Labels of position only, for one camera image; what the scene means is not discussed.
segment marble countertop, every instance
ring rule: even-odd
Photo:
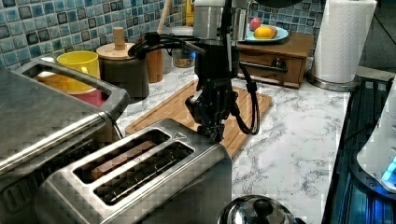
[[[197,79],[193,68],[172,68],[150,84],[142,102],[118,120],[125,128],[174,92]],[[243,79],[233,85],[244,88]],[[325,91],[304,82],[299,90],[258,83],[273,98],[259,134],[250,136],[233,161],[233,199],[260,194],[284,204],[306,223],[321,222],[332,179],[349,93]]]

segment yellow cup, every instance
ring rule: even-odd
[[[73,51],[62,54],[56,61],[60,65],[100,79],[98,54],[95,52]],[[67,92],[70,94],[82,94],[94,91],[93,87],[69,77],[66,78],[66,86]]]

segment cabinet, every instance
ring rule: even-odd
[[[306,58],[314,46],[313,35],[291,33],[283,44],[249,45],[239,44],[240,61],[257,65],[273,66],[274,62],[284,62],[287,72],[270,71],[248,67],[247,71],[256,81],[300,88],[303,82]]]

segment stainless steel toaster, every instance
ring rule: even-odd
[[[163,119],[55,172],[35,210],[42,223],[216,223],[231,182],[224,146]]]
[[[41,71],[78,78],[106,91],[89,105],[33,78]],[[31,61],[19,72],[0,68],[0,223],[37,223],[34,197],[57,169],[120,140],[116,119],[125,90],[53,63]]]

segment paper towel holder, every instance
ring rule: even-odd
[[[361,78],[355,76],[352,81],[346,83],[334,83],[325,81],[320,78],[314,77],[311,73],[312,68],[306,73],[306,80],[312,85],[319,87],[327,91],[339,91],[339,92],[352,92],[355,91],[361,85]]]

